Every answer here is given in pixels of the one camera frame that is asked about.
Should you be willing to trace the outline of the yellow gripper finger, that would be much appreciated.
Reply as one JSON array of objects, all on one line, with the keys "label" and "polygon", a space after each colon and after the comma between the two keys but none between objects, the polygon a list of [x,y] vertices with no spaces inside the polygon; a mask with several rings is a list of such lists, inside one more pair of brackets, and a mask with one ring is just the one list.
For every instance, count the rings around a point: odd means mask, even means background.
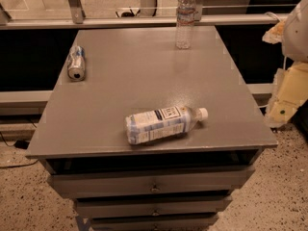
[{"label": "yellow gripper finger", "polygon": [[293,63],[274,75],[273,91],[266,107],[265,123],[270,128],[286,124],[308,100],[308,64]]},{"label": "yellow gripper finger", "polygon": [[276,25],[271,27],[262,37],[262,41],[276,44],[282,41],[285,21],[279,21]]}]

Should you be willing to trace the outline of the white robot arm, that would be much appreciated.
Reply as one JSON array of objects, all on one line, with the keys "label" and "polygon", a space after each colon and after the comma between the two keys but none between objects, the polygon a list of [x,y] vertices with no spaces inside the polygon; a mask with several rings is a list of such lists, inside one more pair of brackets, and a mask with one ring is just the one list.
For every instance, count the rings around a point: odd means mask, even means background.
[{"label": "white robot arm", "polygon": [[286,20],[266,31],[262,41],[280,42],[283,56],[294,61],[288,69],[277,69],[266,107],[265,123],[279,128],[308,100],[308,0],[301,0]]}]

